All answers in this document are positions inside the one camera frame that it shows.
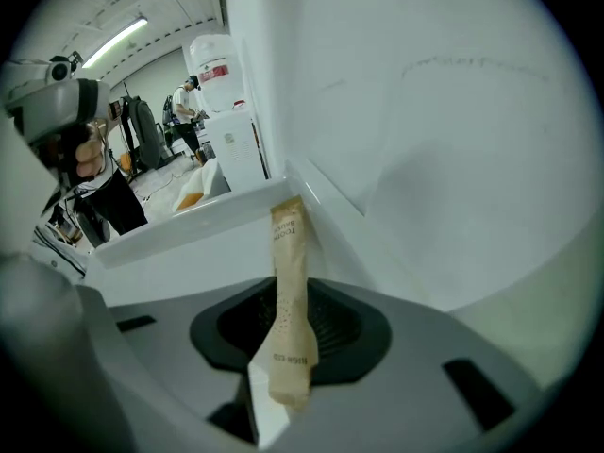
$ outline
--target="paper packet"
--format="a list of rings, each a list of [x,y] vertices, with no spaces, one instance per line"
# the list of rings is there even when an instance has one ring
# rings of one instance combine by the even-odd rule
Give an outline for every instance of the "paper packet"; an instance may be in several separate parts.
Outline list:
[[[305,210],[297,196],[271,209],[273,259],[277,276],[277,317],[269,331],[272,346],[269,395],[302,409],[310,394],[310,373],[319,361],[308,319]]]

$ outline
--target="red label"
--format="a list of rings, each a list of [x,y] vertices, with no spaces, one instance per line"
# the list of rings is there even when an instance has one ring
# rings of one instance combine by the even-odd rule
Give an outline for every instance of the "red label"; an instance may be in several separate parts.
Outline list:
[[[225,65],[219,65],[210,69],[209,71],[202,72],[199,76],[201,77],[199,80],[202,82],[208,82],[215,77],[226,76],[228,74],[228,67]]]

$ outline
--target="black pants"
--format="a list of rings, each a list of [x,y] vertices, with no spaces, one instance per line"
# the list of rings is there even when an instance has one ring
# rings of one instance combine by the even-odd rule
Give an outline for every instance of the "black pants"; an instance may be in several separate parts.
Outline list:
[[[176,125],[172,128],[177,136],[181,137],[182,140],[189,146],[189,149],[195,154],[199,150],[199,140],[195,134],[195,129],[191,123],[184,123]]]
[[[113,174],[113,178],[106,183],[106,186],[85,197],[84,200],[110,222],[120,235],[147,223],[143,207],[120,170]]]

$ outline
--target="fluorescent light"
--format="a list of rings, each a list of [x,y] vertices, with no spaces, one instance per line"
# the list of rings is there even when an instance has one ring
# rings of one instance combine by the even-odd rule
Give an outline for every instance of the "fluorescent light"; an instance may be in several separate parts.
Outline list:
[[[147,24],[147,19],[140,18],[133,24],[130,24],[129,26],[127,26],[119,34],[117,34],[115,37],[113,37],[113,39],[111,39],[109,42],[107,42],[105,45],[103,45],[100,49],[98,49],[96,52],[94,52],[94,54],[92,54],[92,57],[89,58],[88,60],[86,60],[86,63],[82,67],[84,69],[87,69],[88,67],[93,65],[95,62],[97,62],[99,59],[101,59],[101,57],[103,57],[103,55],[108,50],[110,50],[110,48],[113,45],[115,45],[119,41],[122,41],[128,35],[130,35],[132,32],[134,32],[135,30],[138,30],[139,28],[141,28],[143,25],[146,25],[146,24]]]

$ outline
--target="ceiling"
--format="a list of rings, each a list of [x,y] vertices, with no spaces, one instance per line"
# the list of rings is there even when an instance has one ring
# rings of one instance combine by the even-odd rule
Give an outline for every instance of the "ceiling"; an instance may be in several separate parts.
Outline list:
[[[109,78],[112,73],[140,67],[135,61],[144,65],[143,56],[174,50],[166,47],[167,41],[223,26],[219,0],[44,0],[15,43],[11,58],[49,60],[76,50],[87,59],[141,16],[148,24],[86,69],[85,77],[115,80]]]

